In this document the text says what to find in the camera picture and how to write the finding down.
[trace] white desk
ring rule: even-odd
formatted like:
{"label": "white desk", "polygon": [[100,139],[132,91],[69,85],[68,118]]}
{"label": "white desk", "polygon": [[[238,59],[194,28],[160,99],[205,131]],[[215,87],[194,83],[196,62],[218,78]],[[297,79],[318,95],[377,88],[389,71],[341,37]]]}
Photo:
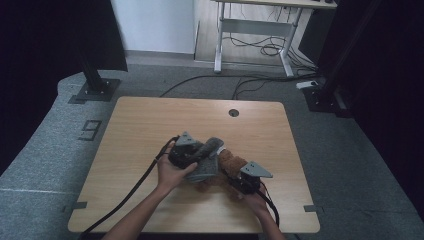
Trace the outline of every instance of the white desk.
{"label": "white desk", "polygon": [[[314,8],[314,9],[335,9],[337,4],[325,3],[324,0],[320,2],[312,0],[214,0],[221,2],[220,17],[218,23],[218,43],[215,50],[215,73],[221,72],[222,63],[222,34],[223,32],[231,33],[245,33],[245,34],[257,34],[257,35],[269,35],[269,36],[280,36],[287,37],[283,51],[280,52],[281,61],[285,72],[288,77],[293,76],[293,71],[290,66],[290,60],[288,59],[288,51],[293,41],[293,36],[296,32],[297,25],[299,23],[300,15],[302,14],[303,8]],[[225,18],[224,10],[225,3],[243,3],[243,4],[255,4],[255,5],[274,5],[274,6],[287,6],[297,8],[296,17],[291,23],[276,23],[276,22],[265,22],[265,21],[251,21],[241,19]]]}

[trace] white wall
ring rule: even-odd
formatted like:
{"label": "white wall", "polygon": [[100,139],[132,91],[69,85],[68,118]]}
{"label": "white wall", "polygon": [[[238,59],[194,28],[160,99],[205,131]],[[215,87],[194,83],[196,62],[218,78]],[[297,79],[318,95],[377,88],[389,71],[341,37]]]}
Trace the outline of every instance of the white wall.
{"label": "white wall", "polygon": [[194,0],[111,0],[125,50],[194,53]]}

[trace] wooden table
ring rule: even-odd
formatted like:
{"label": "wooden table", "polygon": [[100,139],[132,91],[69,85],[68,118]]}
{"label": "wooden table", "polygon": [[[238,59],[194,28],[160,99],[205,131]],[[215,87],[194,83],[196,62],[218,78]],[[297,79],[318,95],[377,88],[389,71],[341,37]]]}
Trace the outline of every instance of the wooden table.
{"label": "wooden table", "polygon": [[[229,110],[239,111],[238,117]],[[69,230],[82,232],[113,209],[146,171],[171,137],[188,131],[206,142],[212,136],[274,178],[263,179],[280,213],[283,232],[314,233],[315,212],[284,107],[277,102],[121,97],[79,196]],[[94,232],[108,231],[157,184],[154,169],[133,197]],[[220,187],[199,193],[190,183],[175,189],[157,208],[144,232],[258,233],[261,227],[244,203]]]}
{"label": "wooden table", "polygon": [[[288,52],[293,41],[294,34],[299,23],[302,10],[304,8],[312,9],[336,9],[337,4],[326,3],[324,0],[319,2],[312,0],[213,0],[221,2],[221,9],[218,22],[218,40],[215,49],[215,73],[221,72],[222,63],[222,35],[224,32],[230,33],[243,33],[243,34],[256,34],[267,36],[280,36],[285,37],[284,48],[280,52],[280,58],[283,63],[284,70],[288,77],[294,76],[288,58]],[[245,19],[232,19],[225,18],[224,10],[225,3],[242,3],[254,5],[273,5],[273,6],[286,6],[297,8],[294,20],[291,23],[269,22],[269,21],[252,21]]]}

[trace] black mount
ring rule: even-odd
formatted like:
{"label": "black mount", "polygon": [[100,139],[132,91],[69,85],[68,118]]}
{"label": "black mount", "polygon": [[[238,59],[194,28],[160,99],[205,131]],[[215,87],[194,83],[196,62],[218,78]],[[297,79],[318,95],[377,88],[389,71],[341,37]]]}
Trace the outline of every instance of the black mount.
{"label": "black mount", "polygon": [[68,103],[84,104],[86,101],[109,102],[121,80],[101,78],[97,69],[91,66],[86,55],[79,51],[79,60],[87,79],[77,95],[73,95]]}
{"label": "black mount", "polygon": [[337,117],[341,118],[352,117],[348,109],[340,107],[334,94],[328,94],[319,88],[304,88],[302,92],[305,95],[309,111],[335,113]]}

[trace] black curtain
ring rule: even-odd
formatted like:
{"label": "black curtain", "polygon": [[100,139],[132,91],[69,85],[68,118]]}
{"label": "black curtain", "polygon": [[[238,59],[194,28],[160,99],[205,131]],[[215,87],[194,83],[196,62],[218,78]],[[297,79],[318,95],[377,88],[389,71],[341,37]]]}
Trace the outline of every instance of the black curtain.
{"label": "black curtain", "polygon": [[57,83],[82,71],[127,71],[110,1],[10,0],[0,3],[1,173],[50,110]]}
{"label": "black curtain", "polygon": [[[318,64],[324,74],[331,75],[371,2],[341,1]],[[382,0],[331,79],[350,93],[351,113],[422,219],[423,5],[419,0]]]}

